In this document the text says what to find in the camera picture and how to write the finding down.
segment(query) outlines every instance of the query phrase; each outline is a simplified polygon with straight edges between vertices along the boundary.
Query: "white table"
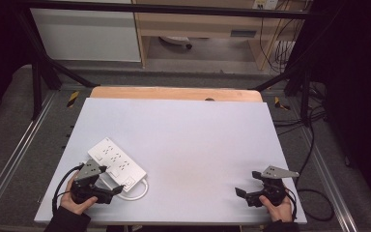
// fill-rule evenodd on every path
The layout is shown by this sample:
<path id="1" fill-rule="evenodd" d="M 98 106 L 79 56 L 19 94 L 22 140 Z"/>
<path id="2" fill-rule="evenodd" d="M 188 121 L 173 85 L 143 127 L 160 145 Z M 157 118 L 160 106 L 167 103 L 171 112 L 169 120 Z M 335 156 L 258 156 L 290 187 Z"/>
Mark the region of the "white table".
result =
<path id="1" fill-rule="evenodd" d="M 270 164 L 288 169 L 265 103 L 87 99 L 35 221 L 51 220 L 58 183 L 106 136 L 143 167 L 150 188 L 140 200 L 115 197 L 110 205 L 90 208 L 97 224 L 267 223 L 266 209 L 248 207 L 234 187 L 261 190 L 251 171 Z M 297 194 L 292 179 L 284 183 Z M 130 194 L 143 188 L 138 184 Z M 297 204 L 296 222 L 306 223 Z"/>

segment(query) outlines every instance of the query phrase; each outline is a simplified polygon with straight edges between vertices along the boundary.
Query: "person's left hand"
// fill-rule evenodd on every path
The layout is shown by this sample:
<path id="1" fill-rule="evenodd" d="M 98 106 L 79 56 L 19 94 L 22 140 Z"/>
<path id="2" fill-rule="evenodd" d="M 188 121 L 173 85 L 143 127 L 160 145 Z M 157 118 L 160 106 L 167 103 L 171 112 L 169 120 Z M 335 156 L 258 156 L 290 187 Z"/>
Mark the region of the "person's left hand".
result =
<path id="1" fill-rule="evenodd" d="M 98 201 L 98 198 L 95 196 L 92 196 L 91 198 L 87 199 L 85 202 L 81 204 L 74 203 L 74 201 L 71 199 L 70 190 L 71 190 L 71 184 L 73 183 L 74 178 L 77 176 L 77 173 L 78 171 L 75 172 L 74 175 L 71 177 L 71 179 L 68 181 L 68 185 L 66 186 L 67 193 L 63 194 L 60 200 L 60 205 L 74 214 L 81 215 L 89 207 L 93 206 Z"/>

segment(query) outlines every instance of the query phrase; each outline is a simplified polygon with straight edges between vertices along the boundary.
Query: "white power cord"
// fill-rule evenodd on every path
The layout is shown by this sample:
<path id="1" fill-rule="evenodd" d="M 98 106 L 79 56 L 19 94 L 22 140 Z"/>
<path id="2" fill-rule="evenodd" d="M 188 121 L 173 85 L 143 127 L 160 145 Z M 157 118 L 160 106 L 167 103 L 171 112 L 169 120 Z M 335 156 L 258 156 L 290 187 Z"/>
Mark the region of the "white power cord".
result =
<path id="1" fill-rule="evenodd" d="M 106 181 L 104 181 L 104 179 L 102 178 L 102 177 L 99 177 L 100 178 L 100 180 L 110 189 L 110 190 L 112 190 L 113 188 L 109 185 L 109 184 L 107 184 L 107 182 Z M 143 197 L 146 193 L 147 193 L 147 191 L 149 190 L 149 184 L 147 183 L 147 181 L 146 181 L 146 179 L 142 179 L 141 180 L 141 182 L 144 184 L 144 186 L 145 186 L 145 189 L 144 189 L 144 192 L 143 193 L 141 193 L 139 196 L 136 196 L 136 197 L 127 197 L 127 196 L 123 196 L 123 195 L 121 195 L 121 194 L 118 194 L 117 196 L 118 197 L 120 197 L 120 198 L 122 198 L 122 199 L 124 199 L 124 200 L 127 200 L 127 201 L 134 201 L 134 200 L 138 200 L 138 199 L 140 199 L 141 197 Z"/>

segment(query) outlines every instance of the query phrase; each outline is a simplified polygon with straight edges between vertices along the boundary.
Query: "wooden panel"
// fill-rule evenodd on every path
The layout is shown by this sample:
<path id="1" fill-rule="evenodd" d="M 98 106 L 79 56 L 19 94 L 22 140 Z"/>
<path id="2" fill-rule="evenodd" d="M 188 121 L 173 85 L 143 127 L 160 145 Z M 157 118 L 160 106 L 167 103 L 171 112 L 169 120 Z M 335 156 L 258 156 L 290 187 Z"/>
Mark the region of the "wooden panel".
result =
<path id="1" fill-rule="evenodd" d="M 196 89 L 166 87 L 96 87 L 91 98 L 106 99 L 156 99 L 201 100 L 213 99 L 224 102 L 262 102 L 259 92 L 234 89 Z"/>

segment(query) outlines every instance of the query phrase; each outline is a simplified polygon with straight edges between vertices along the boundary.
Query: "black sleeve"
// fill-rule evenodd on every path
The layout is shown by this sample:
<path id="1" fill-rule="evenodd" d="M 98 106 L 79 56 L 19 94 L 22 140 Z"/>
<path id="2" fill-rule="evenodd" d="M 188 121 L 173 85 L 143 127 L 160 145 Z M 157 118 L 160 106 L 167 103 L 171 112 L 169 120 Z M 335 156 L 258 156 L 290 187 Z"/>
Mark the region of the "black sleeve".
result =
<path id="1" fill-rule="evenodd" d="M 44 232 L 84 232 L 89 225 L 90 217 L 77 215 L 59 206 Z"/>
<path id="2" fill-rule="evenodd" d="M 264 232 L 299 232 L 300 228 L 294 222 L 282 222 L 282 220 L 274 221 L 269 224 Z"/>

